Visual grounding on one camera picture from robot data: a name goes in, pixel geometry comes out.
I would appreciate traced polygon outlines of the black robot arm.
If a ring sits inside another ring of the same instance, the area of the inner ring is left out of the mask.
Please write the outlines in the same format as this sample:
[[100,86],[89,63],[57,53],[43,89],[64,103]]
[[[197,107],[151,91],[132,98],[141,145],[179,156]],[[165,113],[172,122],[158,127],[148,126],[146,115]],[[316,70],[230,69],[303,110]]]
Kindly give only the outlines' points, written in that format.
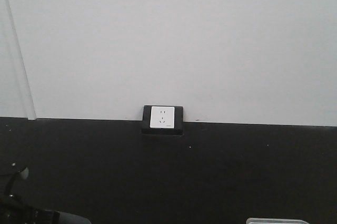
[[19,167],[15,163],[1,166],[1,223],[90,223],[79,215],[31,206],[12,193],[14,183],[28,176],[27,166]]

